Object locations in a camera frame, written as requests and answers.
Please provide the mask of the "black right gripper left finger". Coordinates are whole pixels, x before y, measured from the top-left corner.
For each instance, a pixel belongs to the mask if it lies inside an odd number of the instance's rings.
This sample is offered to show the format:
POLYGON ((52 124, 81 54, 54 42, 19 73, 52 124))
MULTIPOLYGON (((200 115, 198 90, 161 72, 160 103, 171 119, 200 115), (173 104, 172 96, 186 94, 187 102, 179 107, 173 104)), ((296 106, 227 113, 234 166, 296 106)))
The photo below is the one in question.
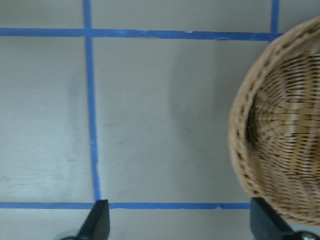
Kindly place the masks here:
POLYGON ((110 235, 108 200, 98 200, 76 235, 77 240, 107 240, 110 235))

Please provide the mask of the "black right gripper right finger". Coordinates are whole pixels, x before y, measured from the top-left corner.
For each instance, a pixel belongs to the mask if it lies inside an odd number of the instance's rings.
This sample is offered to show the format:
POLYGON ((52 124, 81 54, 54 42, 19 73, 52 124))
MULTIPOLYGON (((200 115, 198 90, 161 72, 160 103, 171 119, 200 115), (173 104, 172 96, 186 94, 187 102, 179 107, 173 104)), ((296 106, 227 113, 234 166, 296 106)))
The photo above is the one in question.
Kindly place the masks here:
POLYGON ((299 240, 295 232, 262 197, 250 199, 250 230, 255 240, 299 240))

